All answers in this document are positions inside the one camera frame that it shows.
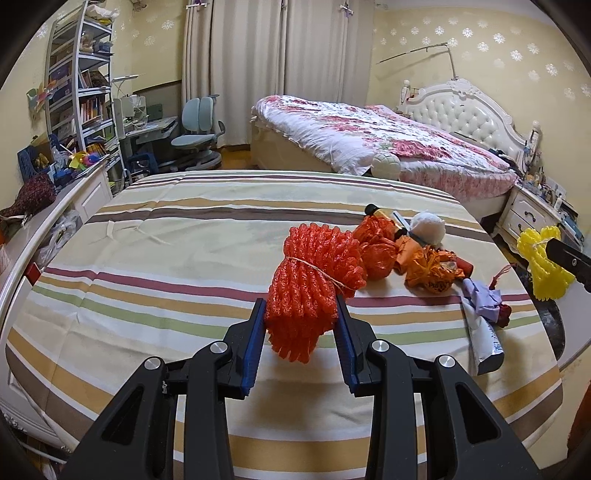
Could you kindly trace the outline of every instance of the wall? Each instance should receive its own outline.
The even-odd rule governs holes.
[[[134,89],[181,79],[186,0],[149,0],[148,6],[134,12],[133,38]]]
[[[579,211],[579,225],[590,234],[591,78],[566,38],[549,20],[524,16],[526,10],[517,15],[465,7],[391,9],[407,4],[391,1],[388,11],[375,11],[368,103],[396,107],[405,79],[413,87],[451,79],[448,55],[435,50],[377,65],[424,43],[449,41],[457,74],[493,97],[522,135],[529,134],[533,120],[540,121],[545,171],[566,188],[567,199]],[[481,0],[469,4],[486,5]],[[507,1],[501,5],[511,9]]]
[[[10,206],[22,186],[17,152],[25,148],[35,135],[46,133],[45,111],[32,119],[28,110],[26,93],[39,87],[44,81],[47,45],[53,22],[81,4],[80,0],[67,1],[51,16],[33,36],[12,68],[0,89],[0,209]],[[113,51],[113,76],[131,73],[132,35],[124,23],[131,19],[129,0],[108,0],[106,7],[119,9],[120,16],[114,23],[115,45]],[[131,93],[132,85],[125,85],[123,93]]]

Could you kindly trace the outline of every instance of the purple cloth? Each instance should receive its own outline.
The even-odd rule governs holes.
[[[490,290],[484,283],[469,278],[462,282],[462,290],[474,305],[476,314],[496,323],[499,319],[499,305],[503,302],[500,290]]]

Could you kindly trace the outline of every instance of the bed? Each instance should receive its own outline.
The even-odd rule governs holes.
[[[408,183],[327,173],[182,172],[134,183],[90,218],[35,283],[8,334],[11,371],[69,449],[145,358],[191,357],[249,317],[302,222],[354,229],[366,204],[405,217],[429,210],[446,221],[443,245],[489,282],[506,264],[472,216],[448,194]],[[513,314],[499,333],[500,370],[476,380],[527,447],[562,402],[560,373],[544,326],[512,271],[499,288]],[[391,274],[348,301],[352,315],[407,354],[453,355],[470,371],[459,290],[409,290]],[[255,387],[228,401],[239,479],[363,478],[372,399],[343,382],[332,333],[307,365],[266,344]],[[417,399],[417,461],[425,478]],[[183,460],[184,402],[177,411],[176,479]]]
[[[374,157],[386,154],[401,168],[386,178],[445,191],[476,219],[500,212],[516,175],[485,148],[519,162],[525,140],[512,118],[465,79],[409,92],[405,82],[398,110],[410,119],[383,105],[261,99],[252,110],[253,158],[271,170],[367,175]]]

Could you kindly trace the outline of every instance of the floral bedspread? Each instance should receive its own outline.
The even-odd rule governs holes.
[[[365,174],[377,153],[401,161],[400,180],[443,190],[460,202],[505,193],[516,175],[497,156],[383,105],[358,108],[287,95],[259,100],[253,115],[337,173]]]

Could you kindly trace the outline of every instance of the tufted headboard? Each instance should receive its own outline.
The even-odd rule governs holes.
[[[515,131],[511,115],[468,80],[421,88],[417,95],[408,98],[410,92],[410,82],[405,80],[398,109],[410,114],[413,120],[459,132],[489,148],[504,151],[519,163],[525,139]],[[538,122],[534,122],[534,131],[539,132]]]

